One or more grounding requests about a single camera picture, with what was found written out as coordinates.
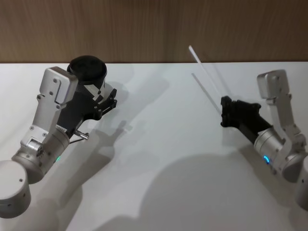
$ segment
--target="robotic arm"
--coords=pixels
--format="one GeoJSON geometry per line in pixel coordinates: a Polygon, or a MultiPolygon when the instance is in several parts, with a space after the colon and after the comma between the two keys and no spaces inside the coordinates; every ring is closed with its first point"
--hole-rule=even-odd
{"type": "Polygon", "coordinates": [[[260,95],[270,107],[273,126],[259,115],[261,105],[221,98],[223,127],[235,127],[256,151],[289,182],[297,182],[295,200],[308,210],[308,158],[306,138],[293,119],[286,72],[276,70],[257,77],[260,95]]]}
{"type": "Polygon", "coordinates": [[[0,217],[13,218],[30,205],[29,184],[40,181],[88,119],[100,120],[116,107],[116,89],[105,97],[106,65],[96,57],[74,59],[67,71],[45,70],[33,124],[12,161],[0,161],[0,217]]]}

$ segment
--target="wood panel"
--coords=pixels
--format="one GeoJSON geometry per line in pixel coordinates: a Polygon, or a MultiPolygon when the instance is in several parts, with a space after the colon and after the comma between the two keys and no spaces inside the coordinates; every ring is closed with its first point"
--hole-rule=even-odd
{"type": "Polygon", "coordinates": [[[1,0],[0,62],[308,60],[307,0],[1,0]]]}

